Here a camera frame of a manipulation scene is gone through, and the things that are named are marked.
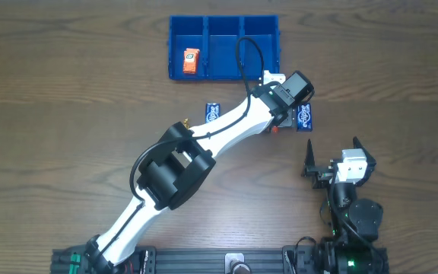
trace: blue plastic bin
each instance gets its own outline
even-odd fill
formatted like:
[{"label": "blue plastic bin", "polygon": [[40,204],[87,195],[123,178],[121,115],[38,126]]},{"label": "blue plastic bin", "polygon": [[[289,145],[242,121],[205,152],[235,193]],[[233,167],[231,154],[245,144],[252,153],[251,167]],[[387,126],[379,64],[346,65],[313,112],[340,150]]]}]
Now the blue plastic bin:
[{"label": "blue plastic bin", "polygon": [[[262,49],[265,69],[280,70],[280,39],[277,15],[170,16],[168,73],[173,80],[241,79],[235,57],[236,41],[253,38]],[[183,73],[183,52],[200,49],[197,74]],[[261,62],[248,41],[240,46],[240,60],[250,79],[260,76]]]}]

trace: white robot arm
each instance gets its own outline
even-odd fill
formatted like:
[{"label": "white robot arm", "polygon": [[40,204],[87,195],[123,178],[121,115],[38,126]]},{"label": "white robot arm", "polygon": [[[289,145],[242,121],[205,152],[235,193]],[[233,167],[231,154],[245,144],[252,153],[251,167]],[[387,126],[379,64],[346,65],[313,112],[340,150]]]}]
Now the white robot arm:
[{"label": "white robot arm", "polygon": [[[246,137],[279,124],[289,108],[300,104],[302,99],[313,93],[312,85],[299,72],[287,80],[283,74],[270,74],[268,71],[264,71],[263,76],[263,85],[259,85],[258,90],[253,89],[253,94],[249,95],[247,116],[223,132],[209,138],[196,139],[193,144],[184,144],[183,148],[176,148],[191,162],[186,169],[177,164],[174,157],[163,156],[168,155],[168,152],[145,158],[140,168],[144,166],[147,170],[140,169],[141,176],[136,187],[143,201],[134,197],[111,229],[93,237],[86,245],[87,258],[97,273],[113,273],[114,266],[129,258],[153,220],[182,205],[200,187],[217,156]],[[273,83],[273,88],[266,87],[270,83]],[[196,137],[223,129],[245,113],[247,104],[248,98],[218,119],[194,126],[187,132],[193,132],[192,137]],[[176,138],[184,133],[181,124],[174,126],[170,127],[161,140]]]}]

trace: wooden table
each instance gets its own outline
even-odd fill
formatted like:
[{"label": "wooden table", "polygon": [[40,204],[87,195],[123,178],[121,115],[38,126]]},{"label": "wooden table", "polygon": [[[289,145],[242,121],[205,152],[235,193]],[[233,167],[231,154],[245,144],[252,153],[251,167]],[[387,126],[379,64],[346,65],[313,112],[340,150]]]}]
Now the wooden table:
[{"label": "wooden table", "polygon": [[171,14],[278,14],[281,71],[316,87],[311,133],[256,135],[142,244],[282,247],[329,235],[300,177],[357,135],[377,159],[359,197],[384,207],[392,273],[438,272],[438,1],[0,1],[0,273],[46,273],[52,248],[103,233],[135,158],[171,124],[225,112],[239,82],[167,74]]}]

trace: blue tray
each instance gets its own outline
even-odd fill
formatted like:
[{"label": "blue tray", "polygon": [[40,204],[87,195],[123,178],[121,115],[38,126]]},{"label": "blue tray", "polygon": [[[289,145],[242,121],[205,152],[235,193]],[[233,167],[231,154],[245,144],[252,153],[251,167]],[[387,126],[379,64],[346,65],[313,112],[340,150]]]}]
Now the blue tray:
[{"label": "blue tray", "polygon": [[[262,49],[265,69],[280,69],[280,32],[277,15],[170,16],[168,74],[173,80],[238,80],[234,47],[240,37],[253,38]],[[200,49],[197,74],[183,73],[183,52]],[[259,77],[261,62],[248,41],[240,46],[240,59],[249,79]]]}]

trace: brown wooden surface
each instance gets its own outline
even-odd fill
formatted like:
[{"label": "brown wooden surface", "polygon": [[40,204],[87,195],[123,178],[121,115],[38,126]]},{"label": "brown wooden surface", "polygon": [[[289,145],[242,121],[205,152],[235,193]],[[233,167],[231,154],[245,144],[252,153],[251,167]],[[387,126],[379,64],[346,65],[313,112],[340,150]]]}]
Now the brown wooden surface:
[{"label": "brown wooden surface", "polygon": [[240,83],[167,75],[170,14],[280,16],[281,71],[316,86],[312,133],[257,135],[143,244],[282,247],[329,230],[300,177],[359,136],[377,159],[392,273],[438,272],[438,1],[0,1],[0,273],[47,273],[52,248],[103,233],[128,204],[135,158],[169,125],[224,112]]}]

